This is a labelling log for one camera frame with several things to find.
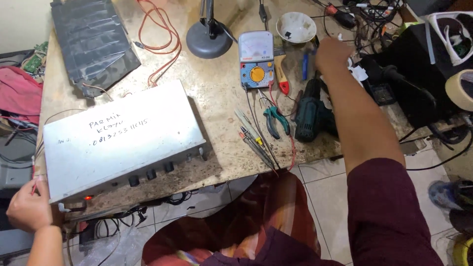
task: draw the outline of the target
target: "red wire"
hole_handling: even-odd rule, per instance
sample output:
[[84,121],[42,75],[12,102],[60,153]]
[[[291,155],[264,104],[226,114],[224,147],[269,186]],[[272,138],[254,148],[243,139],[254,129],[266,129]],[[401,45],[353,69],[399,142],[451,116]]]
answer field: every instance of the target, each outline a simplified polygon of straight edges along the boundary
[[[151,87],[151,85],[154,85],[156,86],[156,81],[153,81],[153,78],[156,76],[156,74],[158,74],[161,70],[163,70],[167,65],[170,65],[172,64],[173,62],[175,62],[179,56],[179,54],[181,53],[182,51],[182,44],[181,44],[181,40],[179,38],[179,34],[177,33],[177,30],[176,28],[174,28],[174,26],[172,25],[171,23],[171,20],[169,20],[169,16],[167,15],[166,11],[162,8],[159,8],[157,7],[153,2],[151,2],[150,0],[136,0],[138,2],[138,4],[140,5],[140,8],[141,10],[145,13],[145,17],[143,18],[143,21],[141,23],[141,26],[140,26],[140,29],[138,30],[138,39],[140,40],[140,43],[143,44],[144,46],[144,49],[149,51],[149,52],[152,52],[154,54],[169,54],[169,53],[172,53],[174,52],[175,50],[177,50],[177,53],[176,55],[171,59],[169,60],[166,64],[164,64],[163,66],[161,66],[158,70],[156,70],[155,72],[153,72],[149,77],[148,77],[148,86]],[[143,6],[140,4],[140,1],[142,2],[146,2],[146,3],[150,3],[151,5],[153,5],[153,8],[148,10],[148,11],[145,11],[143,9]],[[161,19],[161,22],[164,24],[161,25],[159,24],[157,21],[155,21],[153,19],[153,17],[150,15],[151,12],[155,11],[156,14],[159,16],[159,18]],[[173,30],[171,30],[171,28],[167,25],[166,21],[164,20],[164,17],[163,15],[161,14],[161,11],[164,12],[166,18],[167,18],[167,21],[169,23],[169,26],[171,26],[171,28]],[[143,29],[143,26],[145,25],[145,22],[146,22],[146,19],[147,18],[150,18],[156,25],[160,26],[161,28],[165,29],[168,31],[169,33],[169,42],[167,42],[165,45],[162,45],[162,46],[150,46],[150,45],[146,45],[143,43],[143,41],[141,40],[141,31]],[[159,50],[162,50],[164,48],[167,48],[171,45],[171,42],[173,41],[173,35],[176,37],[176,45],[174,46],[174,48],[170,51],[167,51],[167,52],[157,52]]]
[[6,119],[19,120],[19,121],[26,121],[26,122],[30,122],[30,123],[32,123],[32,124],[38,124],[38,123],[32,122],[32,121],[30,121],[30,120],[28,120],[28,119],[23,119],[23,118],[16,118],[16,117],[11,117],[11,116],[1,116],[1,115],[0,115],[0,117],[1,117],[1,118],[6,118]]
[[[271,101],[272,103],[274,104],[274,106],[276,106],[276,108],[279,110],[279,107],[278,105],[276,104],[276,101],[272,98],[272,89],[271,89],[271,86],[269,86],[269,96],[271,97]],[[291,139],[291,148],[292,148],[292,162],[291,162],[291,166],[289,167],[288,171],[291,171],[292,168],[294,167],[294,161],[296,160],[296,153],[297,153],[297,150],[296,150],[296,146],[294,145],[294,139],[292,139],[292,136],[289,134],[289,138]]]

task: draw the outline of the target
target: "black knob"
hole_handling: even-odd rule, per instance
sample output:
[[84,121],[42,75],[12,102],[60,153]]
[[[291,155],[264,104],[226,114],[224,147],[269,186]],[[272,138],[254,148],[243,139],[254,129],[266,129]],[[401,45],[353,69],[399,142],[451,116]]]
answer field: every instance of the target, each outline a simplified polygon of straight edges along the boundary
[[156,171],[154,169],[150,169],[148,171],[146,171],[146,178],[148,178],[148,180],[153,180],[156,178]]
[[131,187],[139,186],[140,185],[140,180],[138,179],[138,176],[131,176],[128,178],[128,182],[130,183]]
[[170,172],[174,171],[173,162],[170,161],[170,162],[165,163],[165,164],[164,164],[164,171],[165,171],[166,173],[170,173]]

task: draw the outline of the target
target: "green-handled pliers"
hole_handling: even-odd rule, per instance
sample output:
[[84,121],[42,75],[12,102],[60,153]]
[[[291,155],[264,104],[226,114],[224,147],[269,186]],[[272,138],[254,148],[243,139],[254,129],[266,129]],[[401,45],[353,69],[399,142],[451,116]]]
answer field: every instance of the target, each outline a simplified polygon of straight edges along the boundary
[[258,93],[260,94],[260,98],[263,99],[263,103],[266,106],[266,110],[263,112],[264,116],[266,117],[266,127],[268,128],[269,134],[273,136],[275,139],[280,139],[278,132],[274,129],[272,118],[276,118],[284,128],[284,133],[289,135],[289,123],[286,118],[278,112],[278,108],[273,106],[268,98],[263,94],[263,92],[258,89]]

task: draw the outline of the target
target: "tape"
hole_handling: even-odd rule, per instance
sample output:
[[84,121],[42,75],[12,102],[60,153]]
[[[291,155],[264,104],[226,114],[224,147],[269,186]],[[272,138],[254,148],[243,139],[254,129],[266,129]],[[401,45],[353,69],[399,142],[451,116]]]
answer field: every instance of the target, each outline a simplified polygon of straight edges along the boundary
[[445,91],[454,104],[463,110],[473,112],[473,69],[466,69],[450,77]]

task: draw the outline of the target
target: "plastic bag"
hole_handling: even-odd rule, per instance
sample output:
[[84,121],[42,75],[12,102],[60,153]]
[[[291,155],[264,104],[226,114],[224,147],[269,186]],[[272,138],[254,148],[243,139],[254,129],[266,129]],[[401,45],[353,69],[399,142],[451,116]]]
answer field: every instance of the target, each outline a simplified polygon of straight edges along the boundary
[[141,260],[143,246],[149,239],[149,234],[131,226],[113,237],[98,239],[86,244],[90,248],[88,255],[74,266],[97,266],[108,255],[101,266],[135,266]]

